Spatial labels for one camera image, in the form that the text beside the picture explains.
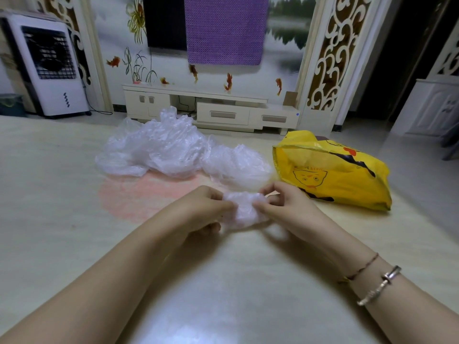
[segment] television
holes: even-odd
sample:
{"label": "television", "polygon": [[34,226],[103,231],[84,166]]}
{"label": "television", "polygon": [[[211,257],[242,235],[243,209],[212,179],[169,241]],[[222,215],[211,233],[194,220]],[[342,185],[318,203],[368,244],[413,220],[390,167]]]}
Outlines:
{"label": "television", "polygon": [[186,50],[185,1],[143,0],[148,46]]}

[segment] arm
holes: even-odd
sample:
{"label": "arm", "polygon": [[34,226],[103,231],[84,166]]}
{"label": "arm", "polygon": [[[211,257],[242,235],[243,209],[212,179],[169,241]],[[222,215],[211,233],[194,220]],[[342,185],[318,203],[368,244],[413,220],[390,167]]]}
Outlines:
{"label": "arm", "polygon": [[9,343],[114,343],[164,259],[188,233],[214,223],[234,204],[201,186],[125,237],[80,277],[0,338]]}
{"label": "arm", "polygon": [[[270,196],[269,204],[254,206],[319,248],[343,276],[354,274],[375,256],[375,251],[338,226],[298,188],[275,182],[260,192],[273,191],[280,194]],[[378,257],[350,283],[351,288],[362,299],[392,268]],[[459,338],[459,316],[403,275],[396,276],[366,308],[392,343],[455,343]]]}

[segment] bracelet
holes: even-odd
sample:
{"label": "bracelet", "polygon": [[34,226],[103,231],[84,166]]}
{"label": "bracelet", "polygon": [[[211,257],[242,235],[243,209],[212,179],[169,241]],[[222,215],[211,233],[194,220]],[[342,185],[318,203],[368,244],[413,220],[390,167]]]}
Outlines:
{"label": "bracelet", "polygon": [[353,281],[356,276],[358,276],[361,272],[363,272],[365,269],[367,269],[371,263],[373,263],[376,258],[378,258],[379,254],[375,254],[375,256],[370,260],[370,262],[368,262],[367,264],[365,264],[365,266],[363,268],[360,268],[355,274],[353,275],[350,275],[348,277],[343,277],[341,280],[338,280],[338,283],[349,283],[351,281]]}
{"label": "bracelet", "polygon": [[391,270],[390,272],[382,275],[381,276],[382,283],[375,290],[370,291],[369,293],[367,293],[365,298],[363,298],[362,300],[358,301],[357,304],[359,306],[364,306],[367,303],[371,302],[372,300],[378,298],[379,295],[381,294],[382,290],[387,285],[392,284],[392,280],[394,279],[394,277],[396,277],[398,274],[400,274],[401,270],[402,269],[399,266],[395,266],[393,270]]}

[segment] purple cloth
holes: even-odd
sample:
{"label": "purple cloth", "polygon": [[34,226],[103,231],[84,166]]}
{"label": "purple cloth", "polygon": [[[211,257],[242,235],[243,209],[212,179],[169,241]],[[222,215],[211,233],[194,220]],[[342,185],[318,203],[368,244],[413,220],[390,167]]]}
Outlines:
{"label": "purple cloth", "polygon": [[191,64],[259,65],[268,0],[185,0]]}

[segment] drawer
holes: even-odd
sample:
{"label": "drawer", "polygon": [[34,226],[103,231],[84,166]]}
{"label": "drawer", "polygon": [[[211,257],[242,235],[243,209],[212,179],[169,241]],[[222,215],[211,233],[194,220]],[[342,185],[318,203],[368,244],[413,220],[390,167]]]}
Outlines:
{"label": "drawer", "polygon": [[269,108],[250,108],[251,126],[290,128],[295,129],[298,123],[299,113],[291,106],[276,106]]}
{"label": "drawer", "polygon": [[159,117],[159,113],[171,105],[169,94],[145,93],[145,95],[148,104],[148,115],[150,117]]}
{"label": "drawer", "polygon": [[148,116],[146,93],[125,90],[124,98],[126,98],[126,110],[129,115]]}
{"label": "drawer", "polygon": [[197,121],[218,124],[249,124],[250,107],[219,103],[197,104]]}

